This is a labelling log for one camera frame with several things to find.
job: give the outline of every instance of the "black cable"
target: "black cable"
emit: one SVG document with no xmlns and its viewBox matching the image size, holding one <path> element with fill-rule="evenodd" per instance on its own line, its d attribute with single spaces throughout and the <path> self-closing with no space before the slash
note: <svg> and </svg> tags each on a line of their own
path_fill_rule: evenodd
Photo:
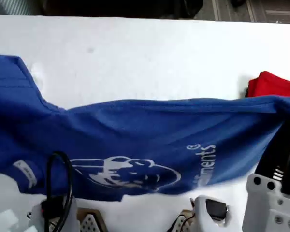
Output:
<svg viewBox="0 0 290 232">
<path fill-rule="evenodd" d="M 67 217 L 69 215 L 69 211 L 72 204 L 72 165 L 68 158 L 68 156 L 60 151 L 55 151 L 49 158 L 47 162 L 47 169 L 46 169 L 46 194 L 47 198 L 46 201 L 50 200 L 51 193 L 52 193 L 52 183 L 51 183 L 51 171 L 52 171 L 52 164 L 57 156 L 60 156 L 63 160 L 63 163 L 66 168 L 67 172 L 67 179 L 68 179 L 68 194 L 66 196 L 66 201 L 63 207 L 62 215 L 59 218 L 59 221 L 55 228 L 53 229 L 53 232 L 60 232 L 62 230 L 62 227 L 64 226 L 65 221 L 67 220 Z M 44 218 L 44 232 L 49 232 L 49 219 L 47 217 Z"/>
<path fill-rule="evenodd" d="M 180 216 L 185 216 L 185 215 L 183 215 L 183 214 L 178 215 L 177 218 L 176 218 L 176 220 L 175 220 L 175 221 L 173 222 L 173 224 L 171 225 L 171 227 L 167 230 L 167 232 L 172 232 L 172 230 L 173 230 L 173 228 L 174 228 L 174 225 L 175 225 L 175 223 L 177 222 L 177 220 L 178 220 L 178 218 L 179 218 Z"/>
<path fill-rule="evenodd" d="M 184 227 L 185 223 L 186 223 L 186 222 L 187 222 L 189 219 L 192 219 L 194 216 L 195 216 L 195 214 L 193 214 L 191 217 L 189 217 L 189 218 L 187 218 L 187 219 L 185 219 L 185 220 L 184 220 L 184 222 L 183 222 L 182 226 L 180 227 L 180 230 L 179 230 L 179 232 L 181 232 L 181 231 L 182 231 L 182 229 L 183 229 L 183 227 Z"/>
</svg>

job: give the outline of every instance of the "white tabletop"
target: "white tabletop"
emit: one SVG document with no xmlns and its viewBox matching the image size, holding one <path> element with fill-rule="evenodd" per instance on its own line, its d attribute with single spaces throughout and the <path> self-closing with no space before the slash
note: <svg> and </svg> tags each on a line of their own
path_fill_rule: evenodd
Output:
<svg viewBox="0 0 290 232">
<path fill-rule="evenodd" d="M 0 54 L 20 56 L 43 97 L 66 109 L 117 99 L 236 99 L 261 71 L 290 80 L 290 25 L 0 16 Z M 190 209 L 189 197 L 207 194 L 232 205 L 240 226 L 245 181 L 79 206 L 100 209 L 111 232 L 163 232 Z M 20 230 L 42 198 L 17 193 L 0 175 L 0 210 L 12 208 Z"/>
</svg>

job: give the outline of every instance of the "blue t-shirt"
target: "blue t-shirt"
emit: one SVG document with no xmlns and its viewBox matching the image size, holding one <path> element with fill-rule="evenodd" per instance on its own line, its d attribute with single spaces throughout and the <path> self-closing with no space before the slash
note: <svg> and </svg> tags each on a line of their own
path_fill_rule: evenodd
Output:
<svg viewBox="0 0 290 232">
<path fill-rule="evenodd" d="M 48 157 L 65 152 L 75 197 L 180 194 L 246 174 L 281 124 L 290 98 L 121 100 L 70 110 L 46 102 L 19 57 L 0 55 L 0 173 L 23 193 L 46 193 Z M 54 194 L 67 189 L 60 160 Z"/>
</svg>

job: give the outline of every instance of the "robotic arm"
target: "robotic arm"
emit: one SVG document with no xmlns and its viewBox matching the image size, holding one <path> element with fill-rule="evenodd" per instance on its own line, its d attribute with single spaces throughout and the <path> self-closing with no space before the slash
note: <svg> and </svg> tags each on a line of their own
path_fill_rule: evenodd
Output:
<svg viewBox="0 0 290 232">
<path fill-rule="evenodd" d="M 246 189 L 243 232 L 290 232 L 290 120 L 269 143 Z M 185 225 L 186 232 L 239 231 L 232 223 L 234 212 L 225 203 L 199 196 L 192 206 L 195 217 Z M 181 227 L 177 221 L 175 229 Z"/>
</svg>

